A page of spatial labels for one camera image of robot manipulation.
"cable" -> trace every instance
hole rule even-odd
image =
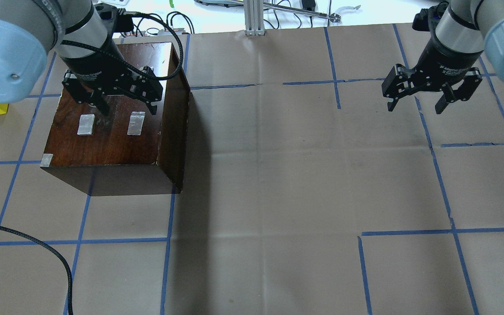
[[[70,40],[64,40],[64,41],[62,41],[62,45],[84,48],[84,49],[92,50],[93,52],[97,52],[97,53],[103,54],[105,56],[108,56],[108,57],[120,62],[121,64],[123,64],[128,69],[132,70],[133,72],[137,73],[138,75],[140,75],[146,79],[149,79],[149,80],[157,80],[157,81],[170,80],[170,79],[178,76],[178,73],[180,73],[180,70],[182,70],[182,65],[184,64],[184,62],[183,62],[184,61],[184,51],[182,49],[182,42],[180,41],[180,38],[178,38],[178,35],[176,34],[176,32],[174,32],[174,30],[172,30],[172,28],[170,28],[170,26],[168,26],[168,24],[164,23],[163,21],[161,21],[158,18],[151,16],[149,14],[136,12],[135,14],[132,15],[132,17],[134,17],[134,18],[148,18],[149,20],[153,20],[153,21],[161,24],[162,26],[164,26],[170,32],[170,34],[172,34],[174,36],[174,39],[176,40],[176,44],[178,44],[178,49],[180,51],[180,59],[178,60],[178,65],[176,66],[176,70],[174,70],[174,72],[172,72],[172,74],[169,74],[166,77],[150,76],[147,73],[139,70],[138,68],[135,68],[134,66],[132,66],[131,64],[129,64],[125,60],[118,58],[117,56],[111,54],[110,52],[107,52],[106,50],[103,50],[101,48],[90,46],[88,44],[83,44],[82,42],[72,42]]]
[[[149,32],[149,30],[157,30],[157,32],[153,34],[152,32]],[[152,35],[152,36],[157,36],[157,35],[158,35],[158,32],[160,32],[160,31],[161,31],[161,30],[160,30],[160,29],[158,29],[158,28],[148,28],[145,32],[147,32],[147,34],[150,34],[150,35]]]
[[[170,17],[170,26],[173,26],[172,20],[174,20],[174,16],[180,15],[180,16],[182,16],[182,18],[184,18],[184,20],[186,20],[186,23],[188,23],[188,26],[190,27],[190,34],[196,33],[196,30],[194,29],[194,24],[192,23],[192,20],[186,14],[184,14],[180,11],[170,12],[166,15],[167,22],[168,22],[168,17],[170,16],[170,14],[172,14],[172,16]]]
[[[66,268],[66,273],[67,273],[67,313],[69,315],[74,315],[74,307],[73,307],[73,288],[74,288],[74,282],[73,282],[73,277],[71,276],[71,268],[70,265],[67,263],[67,260],[58,252],[56,251],[52,246],[44,243],[43,241],[34,238],[28,234],[19,232],[14,229],[10,229],[8,227],[2,227],[0,226],[0,231],[4,231],[7,233],[12,233],[13,235],[18,235],[22,238],[26,238],[29,241],[32,241],[48,251],[50,251],[52,254],[56,255],[62,262],[63,266]]]
[[[266,19],[264,19],[264,22],[268,22],[268,24],[269,24],[269,25],[270,25],[270,26],[271,26],[274,30],[276,29],[276,28],[274,27],[274,25],[272,24],[272,22],[270,22],[270,21],[268,21],[268,20],[266,20]]]
[[[328,15],[332,14],[332,0],[330,0],[330,6],[328,6]]]
[[[137,32],[138,32],[138,31],[140,32],[141,37],[144,37],[143,32],[140,30],[140,25],[141,25],[141,21],[142,21],[142,20],[143,20],[143,19],[141,19],[141,20],[140,20],[140,22],[139,22],[137,25],[135,25],[135,24],[134,24],[134,26],[136,27],[136,37],[137,37]]]
[[[293,15],[294,15],[296,18],[298,18],[298,23],[299,23],[299,24],[298,24],[298,28],[301,28],[301,26],[302,26],[302,20],[301,20],[301,18],[300,18],[298,15],[294,14],[294,13],[293,13]]]

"metal bracket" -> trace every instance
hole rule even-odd
[[[244,23],[247,35],[264,35],[264,1],[244,0]]]

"dark wooden box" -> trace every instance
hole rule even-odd
[[[176,69],[170,42],[118,45],[137,68],[151,66],[156,76]],[[154,195],[180,192],[184,178],[190,87],[182,71],[161,81],[157,114],[127,96],[106,96],[110,114],[77,104],[63,90],[40,167],[91,196]],[[128,136],[132,112],[145,112],[140,136]],[[93,134],[78,136],[82,114],[94,114]]]

